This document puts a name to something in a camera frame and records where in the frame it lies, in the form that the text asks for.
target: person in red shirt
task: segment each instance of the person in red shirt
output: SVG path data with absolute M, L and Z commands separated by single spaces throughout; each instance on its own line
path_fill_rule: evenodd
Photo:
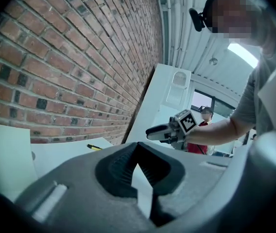
M 201 117 L 204 120 L 199 124 L 200 127 L 206 126 L 211 123 L 211 119 L 213 116 L 213 111 L 210 107 L 204 107 L 201 110 Z M 197 145 L 193 143 L 188 143 L 187 150 L 190 153 L 198 153 L 198 154 L 207 154 L 208 146 L 205 145 Z

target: grey plastic device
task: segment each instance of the grey plastic device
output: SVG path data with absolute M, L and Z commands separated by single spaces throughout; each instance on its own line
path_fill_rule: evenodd
M 146 159 L 152 160 L 154 168 Z M 113 169 L 117 162 L 122 164 L 120 170 Z M 158 218 L 154 220 L 142 214 L 135 189 L 122 179 L 137 162 L 146 166 L 142 170 L 148 172 L 156 193 L 152 210 Z M 68 190 L 44 222 L 47 231 L 234 233 L 276 192 L 276 131 L 262 135 L 250 148 L 242 146 L 233 158 L 186 153 L 153 143 L 124 144 L 78 156 L 30 185 L 16 205 L 31 216 L 54 182 Z

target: red brick wall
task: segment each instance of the red brick wall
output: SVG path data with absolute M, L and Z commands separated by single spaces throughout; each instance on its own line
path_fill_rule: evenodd
M 11 0 L 0 15 L 0 124 L 32 142 L 119 144 L 162 59 L 157 0 Z

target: window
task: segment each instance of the window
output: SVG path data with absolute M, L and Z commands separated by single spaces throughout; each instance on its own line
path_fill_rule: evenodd
M 225 102 L 215 99 L 215 106 L 213 110 L 214 110 L 214 113 L 217 113 L 225 118 L 229 118 L 232 115 L 235 108 L 228 105 Z
M 225 118 L 229 118 L 235 110 L 235 108 L 231 105 L 222 102 L 221 100 L 212 97 L 206 93 L 195 90 L 193 94 L 191 109 L 200 112 L 199 108 L 201 106 L 208 106 L 212 108 L 214 113 L 217 113 Z
M 213 97 L 209 96 L 208 94 L 195 90 L 193 94 L 191 109 L 199 112 L 199 108 L 201 106 L 212 108 L 212 100 Z

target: pipe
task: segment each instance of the pipe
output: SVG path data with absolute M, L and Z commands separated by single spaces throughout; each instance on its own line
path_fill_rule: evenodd
M 159 11 L 161 14 L 161 22 L 162 22 L 162 39 L 163 39 L 163 45 L 162 45 L 162 52 L 163 52 L 163 59 L 162 59 L 162 63 L 165 64 L 165 27 L 164 27 L 164 19 L 163 19 L 163 10 L 162 10 L 162 4 L 161 4 L 161 0 L 158 0 L 158 6 L 159 6 Z
M 167 14 L 168 14 L 168 62 L 167 64 L 169 65 L 171 62 L 171 46 L 172 46 L 172 5 L 171 5 L 171 0 L 167 0 Z
M 172 66 L 176 66 L 177 62 L 177 55 L 179 50 L 179 37 L 180 37 L 180 15 L 181 15 L 181 6 L 180 0 L 175 0 L 174 4 L 175 8 L 175 43 L 174 43 L 174 50 L 173 50 L 173 57 L 172 57 Z
M 187 0 L 187 7 L 186 7 L 186 10 L 185 10 L 185 13 L 186 13 L 186 24 L 185 24 L 185 33 L 184 33 L 184 37 L 182 37 L 182 48 L 181 48 L 181 55 L 180 55 L 180 58 L 179 58 L 179 61 L 178 61 L 178 68 L 181 68 L 182 67 L 182 64 L 183 64 L 183 61 L 184 61 L 184 58 L 185 58 L 185 54 L 186 54 L 186 51 L 187 51 L 187 46 L 188 46 L 188 42 L 189 42 L 189 35 L 190 35 L 190 31 L 191 31 L 191 28 L 192 28 L 192 23 L 191 23 L 191 17 L 190 17 L 190 14 L 188 13 L 188 9 L 191 8 L 192 6 L 192 1 L 193 0 Z

